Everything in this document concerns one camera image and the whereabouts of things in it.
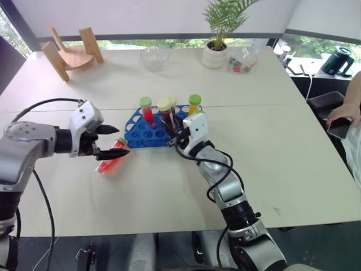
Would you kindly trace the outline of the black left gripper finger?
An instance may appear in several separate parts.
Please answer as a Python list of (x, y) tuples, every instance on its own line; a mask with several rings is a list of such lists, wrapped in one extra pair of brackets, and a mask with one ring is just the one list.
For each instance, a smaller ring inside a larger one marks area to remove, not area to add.
[(105, 125), (105, 124), (101, 124), (97, 127), (96, 129), (96, 133), (98, 135), (109, 135), (109, 134), (114, 134), (114, 133), (118, 133), (119, 129), (117, 129), (114, 126), (111, 125)]
[(126, 149), (100, 150), (94, 156), (98, 161), (113, 160), (126, 156), (129, 152)]

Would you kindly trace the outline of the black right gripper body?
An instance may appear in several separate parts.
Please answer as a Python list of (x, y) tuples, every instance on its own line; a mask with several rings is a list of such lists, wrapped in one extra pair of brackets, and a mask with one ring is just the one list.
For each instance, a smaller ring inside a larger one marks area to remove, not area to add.
[(190, 129), (183, 128), (183, 130), (178, 133), (177, 137), (167, 141), (166, 145), (169, 147), (177, 145), (180, 148), (185, 148), (189, 144), (189, 136)]

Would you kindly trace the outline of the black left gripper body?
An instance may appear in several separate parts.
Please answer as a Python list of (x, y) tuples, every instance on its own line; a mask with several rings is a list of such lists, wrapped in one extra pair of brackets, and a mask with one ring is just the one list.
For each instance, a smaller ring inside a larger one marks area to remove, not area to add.
[(78, 156), (95, 156), (99, 155), (99, 148), (96, 145), (98, 140), (96, 133), (84, 132), (80, 138)]

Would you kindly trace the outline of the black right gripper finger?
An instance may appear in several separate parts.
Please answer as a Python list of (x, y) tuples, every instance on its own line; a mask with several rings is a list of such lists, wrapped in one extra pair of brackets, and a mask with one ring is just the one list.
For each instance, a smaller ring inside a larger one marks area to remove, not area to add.
[(166, 133), (168, 134), (168, 136), (171, 139), (176, 138), (178, 133), (176, 131), (174, 131), (174, 129), (163, 118), (160, 118), (160, 121), (161, 121)]
[(178, 116), (175, 112), (171, 112), (170, 116), (170, 126), (176, 131), (177, 133), (183, 130), (183, 119)]

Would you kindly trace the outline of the person's hand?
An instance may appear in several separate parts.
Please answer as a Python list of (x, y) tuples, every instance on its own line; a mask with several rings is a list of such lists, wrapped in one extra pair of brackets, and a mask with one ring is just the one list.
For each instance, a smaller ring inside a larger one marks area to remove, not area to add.
[(355, 127), (360, 122), (360, 108), (359, 106), (351, 106), (343, 104), (334, 109), (327, 118), (327, 126), (339, 118), (351, 118), (351, 127)]

